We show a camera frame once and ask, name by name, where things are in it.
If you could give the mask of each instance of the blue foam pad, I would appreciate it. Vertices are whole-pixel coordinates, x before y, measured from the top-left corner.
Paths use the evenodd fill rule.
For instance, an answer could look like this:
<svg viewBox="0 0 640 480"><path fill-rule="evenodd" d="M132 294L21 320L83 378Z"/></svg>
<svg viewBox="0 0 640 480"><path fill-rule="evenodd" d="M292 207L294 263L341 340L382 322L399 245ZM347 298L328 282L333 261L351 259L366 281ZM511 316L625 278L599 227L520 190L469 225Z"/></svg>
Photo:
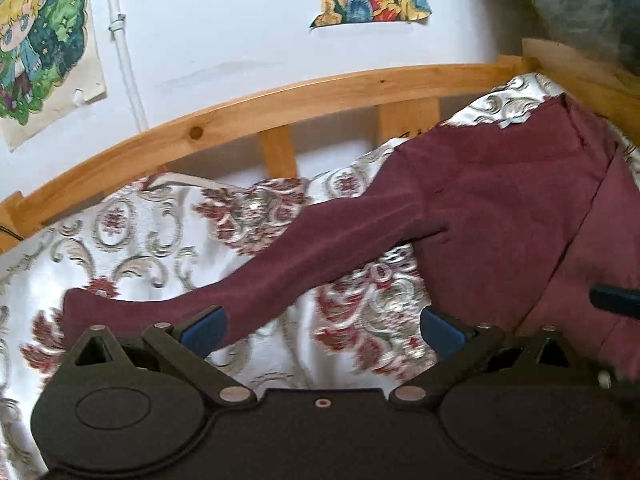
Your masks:
<svg viewBox="0 0 640 480"><path fill-rule="evenodd" d="M420 333L441 360L466 345L466 336L428 309L420 314Z"/></svg>
<svg viewBox="0 0 640 480"><path fill-rule="evenodd" d="M204 359L218 348L225 333L226 314L219 308L185 330L180 336L180 344Z"/></svg>

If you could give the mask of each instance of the cartoon character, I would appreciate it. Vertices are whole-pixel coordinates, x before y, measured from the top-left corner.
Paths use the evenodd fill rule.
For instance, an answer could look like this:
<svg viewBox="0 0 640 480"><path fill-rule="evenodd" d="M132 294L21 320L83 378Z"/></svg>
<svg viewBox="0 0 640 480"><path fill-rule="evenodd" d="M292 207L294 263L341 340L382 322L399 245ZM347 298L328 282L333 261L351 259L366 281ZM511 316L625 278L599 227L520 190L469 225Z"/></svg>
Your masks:
<svg viewBox="0 0 640 480"><path fill-rule="evenodd" d="M31 81L42 67L42 62L28 35L46 1L0 0L0 50L8 53L0 94L11 111L17 108L20 92L28 103L33 99Z"/></svg>

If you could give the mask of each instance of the bed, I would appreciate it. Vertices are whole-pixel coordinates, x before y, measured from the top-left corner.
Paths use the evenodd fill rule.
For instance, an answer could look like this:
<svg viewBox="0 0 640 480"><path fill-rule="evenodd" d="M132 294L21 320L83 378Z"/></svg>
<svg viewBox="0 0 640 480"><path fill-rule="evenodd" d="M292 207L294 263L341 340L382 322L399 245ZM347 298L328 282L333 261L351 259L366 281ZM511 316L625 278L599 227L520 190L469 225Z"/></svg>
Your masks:
<svg viewBox="0 0 640 480"><path fill-rule="evenodd" d="M219 105L133 137L32 195L2 203L0 223L28 240L0 255L0 479L37 478L46 470L28 427L64 353L59 322L67 289L148 301L220 280L272 243L304 207L363 193L396 146L441 121L440 96L487 92L447 123L508 126L566 89L616 126L640 184L633 80L580 57L559 62L558 52L566 51L538 47L537 59L349 74ZM379 148L312 179L297 175L288 124L371 105L380 115ZM176 158L255 133L270 179L248 189L163 171ZM100 193L96 205L65 216ZM56 217L64 218L49 221ZM428 304L411 245L398 246L310 290L283 316L207 360L258 394L269 387L388 392L436 362L418 328Z"/></svg>

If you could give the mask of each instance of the metal screw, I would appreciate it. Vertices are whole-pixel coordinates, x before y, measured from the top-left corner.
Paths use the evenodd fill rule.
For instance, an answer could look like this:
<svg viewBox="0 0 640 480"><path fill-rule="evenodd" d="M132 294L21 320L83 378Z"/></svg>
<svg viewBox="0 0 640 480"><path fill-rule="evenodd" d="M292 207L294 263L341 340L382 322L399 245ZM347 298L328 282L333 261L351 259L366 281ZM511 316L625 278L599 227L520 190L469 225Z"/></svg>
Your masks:
<svg viewBox="0 0 640 480"><path fill-rule="evenodd" d="M220 399L226 402L244 402L251 397L251 390L244 386L229 386L220 390Z"/></svg>
<svg viewBox="0 0 640 480"><path fill-rule="evenodd" d="M425 392L420 386L400 386L396 390L396 397L404 402L418 402L426 397Z"/></svg>
<svg viewBox="0 0 640 480"><path fill-rule="evenodd" d="M316 408L330 408L331 405L332 405L332 402L329 399L316 400Z"/></svg>

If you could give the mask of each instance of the wooden slat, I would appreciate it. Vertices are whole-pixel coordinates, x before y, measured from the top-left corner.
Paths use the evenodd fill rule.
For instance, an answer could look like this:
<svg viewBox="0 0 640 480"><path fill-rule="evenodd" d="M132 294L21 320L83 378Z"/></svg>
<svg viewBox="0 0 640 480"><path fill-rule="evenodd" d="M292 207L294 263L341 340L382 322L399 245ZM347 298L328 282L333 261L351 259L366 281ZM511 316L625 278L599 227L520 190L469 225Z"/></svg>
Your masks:
<svg viewBox="0 0 640 480"><path fill-rule="evenodd" d="M384 144L394 137L415 137L440 122L440 99L425 97L378 106L379 138Z"/></svg>
<svg viewBox="0 0 640 480"><path fill-rule="evenodd" d="M135 182L136 180L139 180L139 179L141 179L143 177L152 176L152 175L161 174L161 173L166 173L167 171L169 171L169 169L167 168L166 164L163 164L162 166L158 166L157 168L155 168L153 171L149 171L149 172L145 171L143 173L140 173L139 175L135 176L131 180L118 182L117 184L114 184L113 186L106 187L106 188L104 188L104 190L102 190L102 193L105 196L108 196L111 193L115 193L117 190L122 189L123 187L127 186L128 184L131 184L132 182Z"/></svg>
<svg viewBox="0 0 640 480"><path fill-rule="evenodd" d="M28 238L35 234L40 226L32 224L31 226L23 225L18 227L14 217L16 206L21 200L23 200L23 196L20 192L17 192L0 202L0 225L20 235L22 238ZM18 243L18 240L12 236L0 232L0 254L14 248Z"/></svg>
<svg viewBox="0 0 640 480"><path fill-rule="evenodd" d="M15 222L44 221L121 182L211 146L351 108L485 92L512 65L426 65L332 76L216 105L157 126L68 170L18 204ZM201 136L190 135L202 130Z"/></svg>
<svg viewBox="0 0 640 480"><path fill-rule="evenodd" d="M525 56L535 57L544 70L571 72L613 90L640 96L640 77L616 65L590 59L580 50L547 40L522 40Z"/></svg>
<svg viewBox="0 0 640 480"><path fill-rule="evenodd" d="M296 153L288 126L278 126L258 133L262 158L269 178L295 178L298 176Z"/></svg>
<svg viewBox="0 0 640 480"><path fill-rule="evenodd" d="M506 54L498 54L496 61L501 64L510 64L511 66L513 66L513 70L516 75L527 74L529 72L538 72L540 70L540 62L534 57L507 56Z"/></svg>
<svg viewBox="0 0 640 480"><path fill-rule="evenodd" d="M605 116L635 144L640 144L640 98L578 76L543 70L587 108Z"/></svg>

